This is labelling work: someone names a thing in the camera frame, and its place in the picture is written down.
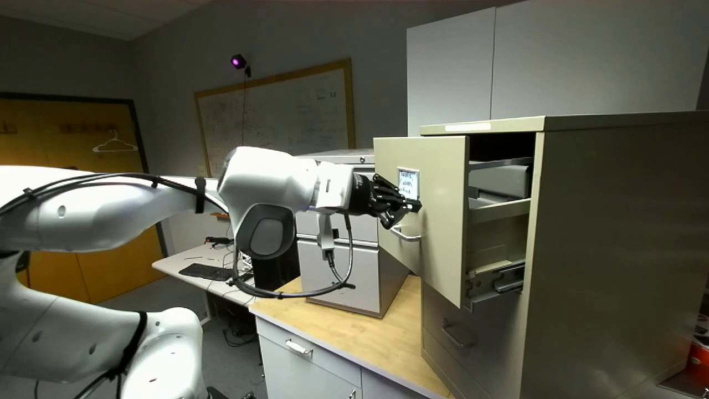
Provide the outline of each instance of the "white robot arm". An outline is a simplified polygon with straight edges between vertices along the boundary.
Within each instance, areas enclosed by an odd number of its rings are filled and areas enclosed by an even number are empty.
[[[124,396],[200,396],[203,327],[189,310],[122,313],[25,289],[22,250],[91,252],[185,210],[226,210],[237,237],[260,205],[369,212],[393,226],[417,201],[350,166],[239,147],[220,180],[0,166],[0,375],[73,382],[126,373]]]

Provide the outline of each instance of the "beige cabinet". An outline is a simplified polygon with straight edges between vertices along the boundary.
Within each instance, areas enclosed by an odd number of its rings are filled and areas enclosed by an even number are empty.
[[[688,363],[707,284],[709,115],[516,118],[375,139],[423,201],[381,248],[423,276],[458,396],[642,396]]]
[[[0,165],[39,165],[82,171],[144,171],[139,151],[96,153],[117,137],[139,148],[129,103],[0,97]],[[160,235],[107,252],[34,252],[28,284],[82,302],[107,302],[158,280]]]

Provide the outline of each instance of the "wall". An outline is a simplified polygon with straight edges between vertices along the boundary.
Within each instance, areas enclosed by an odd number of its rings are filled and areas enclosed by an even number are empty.
[[[132,45],[0,17],[0,92],[137,97]]]
[[[147,88],[139,115],[148,165],[158,174],[204,174],[196,92],[241,83],[228,67],[244,53],[254,78],[352,58],[358,145],[406,136],[406,30],[483,8],[491,2],[232,2],[214,5],[135,42]],[[174,218],[166,243],[182,250],[204,235],[226,235],[209,218]]]

